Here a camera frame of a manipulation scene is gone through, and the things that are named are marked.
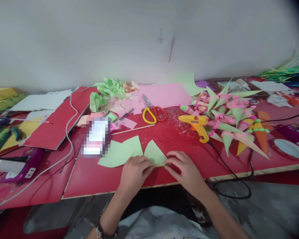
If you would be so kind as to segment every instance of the scissor blade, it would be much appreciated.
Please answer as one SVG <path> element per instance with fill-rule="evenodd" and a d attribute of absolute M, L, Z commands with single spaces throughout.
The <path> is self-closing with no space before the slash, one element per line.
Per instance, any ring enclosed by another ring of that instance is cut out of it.
<path fill-rule="evenodd" d="M 145 101 L 147 107 L 152 107 L 152 104 L 150 103 L 150 101 L 148 100 L 148 98 L 145 95 L 143 95 L 143 98 L 144 98 L 144 101 Z"/>

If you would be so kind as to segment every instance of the red scissors handle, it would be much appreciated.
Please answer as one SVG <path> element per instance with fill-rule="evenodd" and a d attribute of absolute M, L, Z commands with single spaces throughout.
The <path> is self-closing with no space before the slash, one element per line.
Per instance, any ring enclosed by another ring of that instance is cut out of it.
<path fill-rule="evenodd" d="M 165 119 L 166 119 L 166 117 L 167 117 L 167 114 L 166 114 L 166 111 L 165 110 L 163 110 L 161 107 L 159 107 L 159 106 L 152 106 L 153 107 L 153 109 L 154 109 L 154 113 L 155 113 L 155 117 L 157 118 L 157 121 L 159 121 L 159 122 L 163 122 Z M 163 112 L 163 116 L 162 117 L 160 117 L 159 115 L 158 115 L 158 112 L 157 112 L 157 110 L 160 110 L 160 111 L 162 111 Z"/>

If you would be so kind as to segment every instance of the bracelet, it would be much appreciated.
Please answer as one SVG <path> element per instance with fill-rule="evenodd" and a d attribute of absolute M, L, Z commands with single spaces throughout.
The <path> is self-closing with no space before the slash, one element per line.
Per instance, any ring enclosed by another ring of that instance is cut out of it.
<path fill-rule="evenodd" d="M 96 227 L 96 232 L 97 232 L 97 236 L 100 239 L 107 239 L 107 238 L 113 238 L 113 237 L 117 237 L 117 235 L 119 234 L 119 228 L 116 229 L 115 233 L 113 235 L 108 235 L 103 231 L 103 228 L 100 225 L 100 219 L 101 216 L 99 217 L 97 223 L 94 225 Z"/>

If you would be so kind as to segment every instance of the yellow scissors handle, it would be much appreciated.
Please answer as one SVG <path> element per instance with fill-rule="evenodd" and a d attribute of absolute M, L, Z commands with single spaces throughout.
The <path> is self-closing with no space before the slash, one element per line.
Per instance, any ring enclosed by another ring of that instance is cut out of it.
<path fill-rule="evenodd" d="M 152 118 L 153 118 L 153 120 L 154 120 L 153 122 L 148 121 L 148 120 L 146 119 L 146 117 L 145 117 L 146 111 L 148 111 L 149 114 L 152 116 Z M 157 122 L 156 117 L 153 115 L 152 111 L 150 111 L 150 108 L 149 108 L 149 107 L 145 108 L 145 110 L 144 110 L 144 112 L 143 112 L 143 119 L 144 119 L 144 121 L 145 121 L 146 123 L 148 123 L 148 124 L 155 124 L 155 123 Z"/>

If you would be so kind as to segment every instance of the white cable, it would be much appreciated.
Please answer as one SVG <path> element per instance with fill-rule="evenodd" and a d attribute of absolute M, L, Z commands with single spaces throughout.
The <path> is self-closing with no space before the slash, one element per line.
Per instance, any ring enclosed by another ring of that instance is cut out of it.
<path fill-rule="evenodd" d="M 85 91 L 85 90 L 87 90 L 88 88 L 90 88 L 90 86 L 87 87 L 87 88 L 84 89 L 84 90 L 78 90 L 78 91 Z M 68 139 L 68 141 L 69 141 L 70 144 L 71 144 L 71 150 L 70 150 L 70 152 L 69 152 L 63 159 L 61 159 L 60 161 L 56 162 L 54 165 L 48 167 L 46 170 L 44 170 L 44 171 L 42 171 L 41 173 L 39 173 L 38 176 L 36 176 L 36 177 L 35 177 L 35 178 L 34 178 L 28 185 L 26 185 L 26 187 L 25 187 L 24 189 L 22 189 L 20 192 L 18 192 L 17 194 L 15 194 L 14 196 L 12 196 L 11 198 L 9 198 L 9 199 L 4 200 L 3 202 L 1 202 L 1 203 L 0 203 L 0 206 L 2 206 L 3 204 L 5 204 L 5 203 L 11 201 L 11 200 L 14 199 L 16 196 L 20 195 L 20 194 L 21 194 L 24 190 L 26 190 L 26 189 L 27 189 L 27 188 L 28 188 L 28 187 L 29 187 L 35 180 L 37 180 L 38 177 L 40 177 L 40 176 L 41 176 L 42 174 L 44 174 L 46 171 L 48 171 L 48 170 L 50 170 L 51 168 L 53 168 L 54 166 L 56 166 L 58 163 L 62 162 L 65 158 L 67 158 L 67 157 L 73 152 L 73 143 L 72 143 L 72 141 L 71 141 L 70 138 L 69 138 L 69 134 L 68 134 L 68 130 L 67 130 L 67 128 L 68 128 L 69 123 L 71 122 L 71 120 L 72 120 L 72 119 L 79 113 L 79 112 L 77 111 L 77 109 L 73 107 L 72 102 L 71 102 L 71 100 L 72 100 L 72 94 L 73 94 L 74 92 L 78 92 L 78 91 L 73 91 L 73 92 L 70 94 L 70 106 L 71 106 L 76 112 L 75 112 L 75 115 L 72 116 L 72 118 L 67 122 L 67 124 L 66 124 L 66 126 L 65 126 L 65 134 L 66 134 L 66 138 Z"/>

